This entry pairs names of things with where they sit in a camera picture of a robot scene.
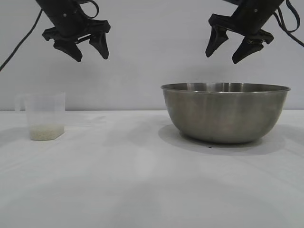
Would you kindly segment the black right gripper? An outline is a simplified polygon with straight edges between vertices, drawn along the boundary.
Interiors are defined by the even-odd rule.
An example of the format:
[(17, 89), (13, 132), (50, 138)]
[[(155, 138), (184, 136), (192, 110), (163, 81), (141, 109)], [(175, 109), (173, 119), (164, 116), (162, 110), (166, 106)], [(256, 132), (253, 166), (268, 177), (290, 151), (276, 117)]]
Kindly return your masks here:
[(227, 31), (244, 36), (238, 49), (232, 56), (234, 64), (249, 55), (263, 49), (263, 42), (270, 44), (274, 37), (262, 30), (262, 27), (278, 9), (277, 0), (229, 0), (237, 5), (231, 16), (212, 14), (209, 24), (212, 26), (209, 43), (205, 50), (210, 57), (224, 42), (228, 40)]

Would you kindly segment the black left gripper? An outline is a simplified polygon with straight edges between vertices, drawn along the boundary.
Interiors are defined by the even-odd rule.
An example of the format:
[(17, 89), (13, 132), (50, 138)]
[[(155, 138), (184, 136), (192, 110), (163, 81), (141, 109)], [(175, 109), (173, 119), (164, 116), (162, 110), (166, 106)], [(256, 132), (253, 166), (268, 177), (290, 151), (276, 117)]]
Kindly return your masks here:
[[(55, 40), (55, 49), (80, 62), (83, 55), (76, 44), (90, 39), (89, 44), (102, 58), (109, 58), (106, 33), (109, 33), (111, 26), (107, 20), (95, 20), (99, 7), (94, 0), (38, 0), (37, 3), (54, 25), (43, 32), (43, 37), (47, 41)], [(86, 3), (95, 6), (94, 16), (88, 16), (81, 8)]]

